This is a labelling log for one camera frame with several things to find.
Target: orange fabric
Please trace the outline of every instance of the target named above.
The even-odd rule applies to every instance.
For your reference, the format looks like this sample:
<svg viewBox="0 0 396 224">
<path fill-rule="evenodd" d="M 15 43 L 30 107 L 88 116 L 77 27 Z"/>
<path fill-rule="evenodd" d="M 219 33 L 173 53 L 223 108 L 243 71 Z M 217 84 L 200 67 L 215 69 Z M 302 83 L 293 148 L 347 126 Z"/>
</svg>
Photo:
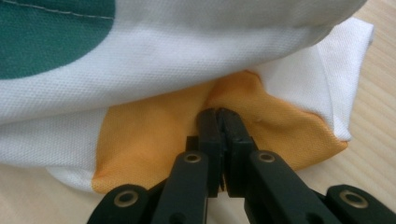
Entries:
<svg viewBox="0 0 396 224">
<path fill-rule="evenodd" d="M 106 193 L 126 183 L 149 189 L 164 180 L 186 137 L 196 134 L 196 115 L 209 107 L 239 113 L 258 147 L 275 151 L 293 169 L 347 147 L 320 117 L 270 96 L 258 76 L 240 72 L 110 107 L 98 140 L 93 190 Z"/>
</svg>

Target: black plastic part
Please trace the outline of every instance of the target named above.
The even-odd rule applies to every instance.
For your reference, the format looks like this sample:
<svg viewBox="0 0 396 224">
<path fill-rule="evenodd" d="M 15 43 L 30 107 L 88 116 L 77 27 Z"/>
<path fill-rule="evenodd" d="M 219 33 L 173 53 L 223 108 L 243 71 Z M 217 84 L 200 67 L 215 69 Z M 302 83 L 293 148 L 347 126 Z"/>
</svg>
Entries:
<svg viewBox="0 0 396 224">
<path fill-rule="evenodd" d="M 208 158 L 200 151 L 177 156 L 152 224 L 206 223 Z"/>
<path fill-rule="evenodd" d="M 91 214 L 88 224 L 147 223 L 143 216 L 148 203 L 149 193 L 142 187 L 136 185 L 119 186 L 111 190 L 98 204 Z"/>
<path fill-rule="evenodd" d="M 260 207 L 262 212 L 271 214 L 274 223 L 341 223 L 277 154 L 253 151 L 249 160 L 248 190 L 252 191 L 247 192 L 247 203 L 255 203 L 256 209 L 250 208 L 247 214 L 259 217 Z M 262 203 L 252 201 L 249 195 L 260 197 Z"/>
<path fill-rule="evenodd" d="M 146 205 L 145 213 L 141 218 L 141 223 L 150 223 L 152 215 L 157 208 L 158 201 L 163 193 L 163 188 L 166 184 L 167 179 L 160 182 L 158 185 L 148 190 L 148 204 Z"/>
<path fill-rule="evenodd" d="M 343 223 L 396 223 L 396 215 L 379 200 L 361 189 L 348 185 L 329 188 L 325 202 Z"/>
<path fill-rule="evenodd" d="M 199 137 L 187 136 L 186 151 L 198 151 L 198 150 L 199 150 Z"/>
<path fill-rule="evenodd" d="M 219 127 L 225 138 L 224 176 L 230 197 L 245 197 L 248 176 L 246 163 L 256 144 L 238 114 L 228 109 L 218 113 Z"/>
<path fill-rule="evenodd" d="M 258 189 L 249 186 L 247 195 L 245 196 L 244 208 L 250 224 L 273 224 L 271 214 L 265 208 L 260 197 L 258 197 Z"/>
<path fill-rule="evenodd" d="M 209 173 L 207 179 L 208 196 L 217 197 L 219 186 L 222 185 L 223 150 L 221 135 L 216 120 L 216 110 L 202 111 L 197 118 L 199 132 L 198 148 L 209 158 Z"/>
</svg>

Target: white fabric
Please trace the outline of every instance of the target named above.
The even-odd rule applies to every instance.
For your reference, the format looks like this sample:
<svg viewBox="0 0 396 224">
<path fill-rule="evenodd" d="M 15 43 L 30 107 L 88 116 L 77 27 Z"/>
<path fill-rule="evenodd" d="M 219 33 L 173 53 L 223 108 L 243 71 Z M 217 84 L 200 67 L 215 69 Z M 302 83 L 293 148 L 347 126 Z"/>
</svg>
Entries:
<svg viewBox="0 0 396 224">
<path fill-rule="evenodd" d="M 261 74 L 269 93 L 320 114 L 347 140 L 350 108 L 372 32 L 372 24 L 349 19 L 314 47 L 252 69 Z M 92 190 L 105 114 L 103 108 L 1 125 L 0 162 L 46 166 L 65 184 Z"/>
<path fill-rule="evenodd" d="M 0 81 L 0 125 L 131 102 L 284 57 L 317 43 L 364 2 L 118 0 L 96 49 Z"/>
<path fill-rule="evenodd" d="M 42 74 L 0 80 L 0 162 L 44 166 L 65 184 L 92 190 L 109 106 L 260 63 L 267 64 L 253 69 L 269 93 L 321 115 L 347 140 L 373 26 L 351 19 L 304 48 L 364 2 L 118 0 L 112 30 L 96 49 Z"/>
<path fill-rule="evenodd" d="M 91 191 L 96 146 L 107 109 L 0 126 L 0 162 L 48 167 L 67 185 Z"/>
<path fill-rule="evenodd" d="M 251 70 L 268 93 L 321 115 L 336 137 L 349 141 L 349 117 L 374 26 L 349 19 L 317 45 Z"/>
</svg>

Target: green pattern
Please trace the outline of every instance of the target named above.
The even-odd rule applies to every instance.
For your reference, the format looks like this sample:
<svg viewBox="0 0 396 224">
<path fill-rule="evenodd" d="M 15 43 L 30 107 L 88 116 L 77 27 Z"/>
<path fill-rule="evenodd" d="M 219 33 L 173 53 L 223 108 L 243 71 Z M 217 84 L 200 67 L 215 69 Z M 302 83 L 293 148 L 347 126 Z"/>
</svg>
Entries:
<svg viewBox="0 0 396 224">
<path fill-rule="evenodd" d="M 0 0 L 0 79 L 69 64 L 109 33 L 114 0 Z"/>
</svg>

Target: seam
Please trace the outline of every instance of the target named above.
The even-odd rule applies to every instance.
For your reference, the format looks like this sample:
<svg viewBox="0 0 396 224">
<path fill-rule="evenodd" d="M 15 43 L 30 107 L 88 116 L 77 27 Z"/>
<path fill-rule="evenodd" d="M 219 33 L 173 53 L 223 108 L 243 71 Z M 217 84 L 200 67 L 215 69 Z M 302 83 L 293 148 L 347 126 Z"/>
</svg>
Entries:
<svg viewBox="0 0 396 224">
<path fill-rule="evenodd" d="M 36 6 L 36 5 L 29 5 L 29 4 L 22 4 L 16 1 L 9 1 L 9 0 L 1 0 L 3 3 L 11 4 L 14 6 L 18 7 L 30 7 L 30 8 L 36 8 L 40 10 L 44 10 L 47 12 L 52 12 L 52 13 L 57 13 L 57 14 L 63 14 L 63 15 L 72 15 L 76 17 L 85 17 L 85 18 L 94 18 L 94 19 L 102 19 L 102 20 L 113 20 L 113 17 L 104 17 L 104 16 L 95 16 L 95 15 L 84 15 L 84 14 L 78 14 L 72 11 L 61 11 L 58 9 L 53 9 L 53 8 L 46 8 L 46 7 L 41 7 L 41 6 Z"/>
</svg>

